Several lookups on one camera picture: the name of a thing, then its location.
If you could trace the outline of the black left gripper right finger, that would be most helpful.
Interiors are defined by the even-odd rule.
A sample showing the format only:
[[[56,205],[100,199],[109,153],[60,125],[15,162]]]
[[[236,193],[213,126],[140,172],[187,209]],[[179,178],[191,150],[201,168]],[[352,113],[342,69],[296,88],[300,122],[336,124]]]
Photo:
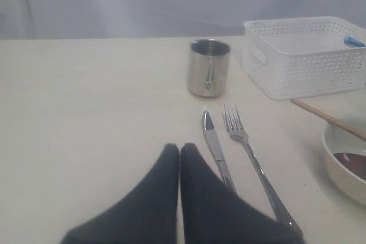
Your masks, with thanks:
[[[231,191],[193,143],[181,149],[181,204],[186,243],[303,243]]]

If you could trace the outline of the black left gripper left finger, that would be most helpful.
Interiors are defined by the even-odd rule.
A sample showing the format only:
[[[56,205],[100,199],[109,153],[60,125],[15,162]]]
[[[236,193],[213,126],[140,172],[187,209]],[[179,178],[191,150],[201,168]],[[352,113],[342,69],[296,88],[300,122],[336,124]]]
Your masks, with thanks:
[[[130,193],[69,230],[62,243],[176,243],[179,171],[179,149],[168,143]]]

